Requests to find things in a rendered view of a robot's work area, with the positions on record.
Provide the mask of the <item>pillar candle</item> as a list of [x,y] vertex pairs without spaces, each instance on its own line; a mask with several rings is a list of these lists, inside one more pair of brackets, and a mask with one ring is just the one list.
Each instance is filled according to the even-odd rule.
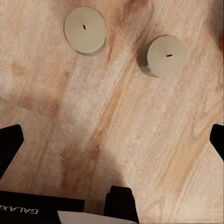
[[177,74],[184,66],[186,48],[177,36],[159,36],[140,51],[138,65],[150,77],[167,78]]
[[107,25],[97,9],[75,8],[67,15],[63,28],[67,42],[84,56],[96,56],[105,49]]

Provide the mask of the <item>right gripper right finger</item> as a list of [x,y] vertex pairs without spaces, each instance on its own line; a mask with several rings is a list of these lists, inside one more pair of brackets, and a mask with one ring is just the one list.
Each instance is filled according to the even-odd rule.
[[224,126],[214,124],[210,134],[210,142],[224,161]]

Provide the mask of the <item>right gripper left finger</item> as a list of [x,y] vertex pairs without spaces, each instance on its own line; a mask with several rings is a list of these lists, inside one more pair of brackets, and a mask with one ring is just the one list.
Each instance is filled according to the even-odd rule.
[[0,179],[23,142],[20,124],[0,129]]

